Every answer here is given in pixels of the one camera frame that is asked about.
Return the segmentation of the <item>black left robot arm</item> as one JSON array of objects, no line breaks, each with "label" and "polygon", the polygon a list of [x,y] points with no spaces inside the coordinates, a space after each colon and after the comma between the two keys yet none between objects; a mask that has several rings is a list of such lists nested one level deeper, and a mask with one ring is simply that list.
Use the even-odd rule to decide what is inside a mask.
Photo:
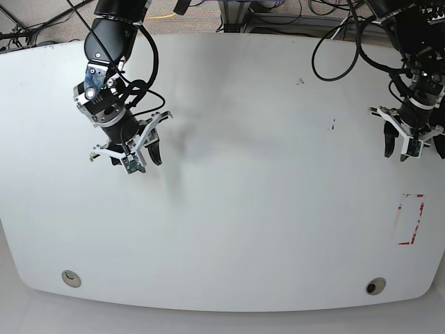
[{"label": "black left robot arm", "polygon": [[379,107],[374,115],[384,118],[385,156],[394,153],[403,137],[401,161],[421,157],[434,145],[444,156],[444,2],[367,1],[376,22],[401,54],[399,69],[375,64],[387,72],[396,87],[401,106]]}]

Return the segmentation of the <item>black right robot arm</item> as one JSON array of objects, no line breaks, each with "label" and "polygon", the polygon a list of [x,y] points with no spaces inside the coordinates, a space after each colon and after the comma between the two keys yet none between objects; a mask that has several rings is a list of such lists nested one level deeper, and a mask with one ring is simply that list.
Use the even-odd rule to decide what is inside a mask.
[{"label": "black right robot arm", "polygon": [[[157,125],[168,119],[169,112],[148,110],[149,118],[137,120],[132,108],[146,94],[159,71],[159,51],[153,37],[143,26],[150,1],[98,1],[95,19],[88,26],[84,42],[88,59],[85,79],[74,87],[74,101],[94,127],[107,135],[105,145],[96,145],[90,160],[107,156],[114,166],[122,166],[128,174],[145,172],[143,150],[152,162],[162,163]],[[142,33],[152,48],[152,73],[147,81],[130,81],[123,66],[129,60],[136,36]]]}]

